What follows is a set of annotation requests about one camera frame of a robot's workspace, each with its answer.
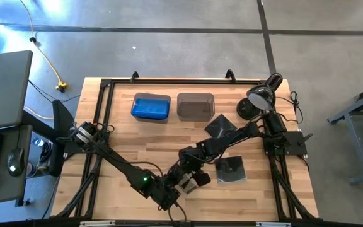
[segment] concrete floor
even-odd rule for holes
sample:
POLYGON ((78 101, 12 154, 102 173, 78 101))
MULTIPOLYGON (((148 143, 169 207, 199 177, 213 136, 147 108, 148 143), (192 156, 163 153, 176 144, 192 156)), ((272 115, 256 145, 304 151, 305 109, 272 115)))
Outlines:
MULTIPOLYGON (((35 25, 129 28, 260 29, 255 0, 25 0, 35 25)), ((268 27, 287 30, 363 30, 363 0, 263 0, 268 27)), ((19 0, 0 0, 0 23, 27 25, 19 0)), ((238 78, 269 75, 263 35, 205 33, 37 32, 41 48, 69 85, 80 94, 86 76, 221 78, 231 68, 238 78)), ((28 41, 30 32, 0 24, 0 52, 33 50, 30 79, 59 98, 57 83, 42 56, 28 41)), ((320 217, 363 224, 363 184, 347 179, 360 173, 355 149, 343 122, 327 117, 352 103, 363 91, 363 36, 271 35, 277 71, 299 94, 304 123, 313 132, 307 142, 311 179, 320 217)), ((51 116, 52 107, 32 87, 26 105, 51 116)), ((77 101, 66 103, 76 113, 77 101)), ((40 151, 32 148, 30 159, 40 151)), ((28 181, 28 207, 0 203, 0 221, 38 219, 47 207, 54 177, 28 181)))

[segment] gray container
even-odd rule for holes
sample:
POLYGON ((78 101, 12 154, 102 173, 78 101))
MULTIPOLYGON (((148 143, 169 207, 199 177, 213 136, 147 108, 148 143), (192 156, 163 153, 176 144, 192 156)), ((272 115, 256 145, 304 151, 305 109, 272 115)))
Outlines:
POLYGON ((214 114, 213 94, 180 93, 177 96, 177 115, 181 121, 207 122, 214 114))
MULTIPOLYGON (((168 95, 156 95, 156 94, 150 94, 150 93, 136 93, 134 96, 134 101, 132 102, 132 107, 131 107, 131 115, 132 115, 132 108, 134 107, 135 101, 138 98, 147 98, 147 99, 157 99, 157 100, 167 100, 169 101, 169 106, 170 106, 170 101, 171 98, 168 95)), ((145 119, 145 118, 140 118, 140 117, 135 117, 138 121, 141 122, 153 122, 153 123, 160 123, 160 124, 166 124, 168 123, 168 119, 169 117, 163 119, 163 120, 155 120, 155 119, 145 119)))

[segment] wooden table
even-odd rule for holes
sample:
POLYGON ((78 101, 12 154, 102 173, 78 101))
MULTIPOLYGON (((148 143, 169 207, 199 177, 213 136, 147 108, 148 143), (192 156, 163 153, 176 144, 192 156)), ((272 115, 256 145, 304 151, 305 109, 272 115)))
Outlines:
MULTIPOLYGON (((92 122, 101 78, 85 78, 79 101, 76 121, 92 122)), ((166 171, 177 159, 178 150, 207 139, 204 127, 209 122, 181 122, 176 113, 177 94, 212 93, 215 96, 216 114, 224 114, 234 125, 246 124, 236 113, 236 104, 245 97, 250 86, 224 84, 116 84, 112 100, 109 124, 115 127, 110 134, 110 146, 129 161, 151 161, 166 171), (138 92, 169 95, 171 107, 167 124, 139 122, 131 116, 134 95, 138 92)), ((277 96, 289 98, 288 82, 284 80, 277 96)), ((295 119, 290 103, 277 99, 277 111, 288 119, 295 119)), ((105 105, 102 106, 100 122, 105 105)), ((285 122, 289 131, 297 130, 295 122, 285 122)), ((179 204, 192 221, 276 221, 274 191, 270 165, 264 155, 262 139, 254 138, 226 150, 224 156, 242 156, 247 181, 218 184, 215 166, 205 165, 203 170, 211 176, 211 183, 191 194, 181 193, 179 204)), ((64 163, 52 215, 60 212, 79 188, 85 154, 74 155, 64 163)), ((140 165, 155 174, 150 165, 140 165)), ((317 216, 316 203, 309 173, 303 160, 287 157, 291 187, 308 211, 317 216)), ((89 190, 86 192, 84 209, 87 207, 89 190)), ((284 211, 288 214, 286 196, 282 192, 284 211)), ((103 160, 96 194, 93 219, 169 220, 168 213, 157 210, 158 205, 145 199, 129 186, 125 177, 111 164, 103 160)), ((183 219, 180 210, 171 208, 173 218, 183 219)))

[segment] computer mouse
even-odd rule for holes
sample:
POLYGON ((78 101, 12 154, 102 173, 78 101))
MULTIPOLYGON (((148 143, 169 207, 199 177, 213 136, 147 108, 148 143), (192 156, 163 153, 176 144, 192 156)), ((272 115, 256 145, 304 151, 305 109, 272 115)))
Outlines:
POLYGON ((11 176, 17 177, 23 173, 25 169, 25 151, 23 148, 15 148, 8 154, 8 172, 11 176))

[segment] desk lamp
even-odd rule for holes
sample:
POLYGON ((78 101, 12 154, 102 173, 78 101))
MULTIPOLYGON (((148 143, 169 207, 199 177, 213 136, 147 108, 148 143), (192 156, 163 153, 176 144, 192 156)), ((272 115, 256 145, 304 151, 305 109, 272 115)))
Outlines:
POLYGON ((279 73, 271 75, 265 84, 258 85, 248 90, 247 98, 240 100, 237 111, 240 117, 249 120, 258 115, 261 110, 270 111, 275 105, 275 91, 282 83, 279 73))

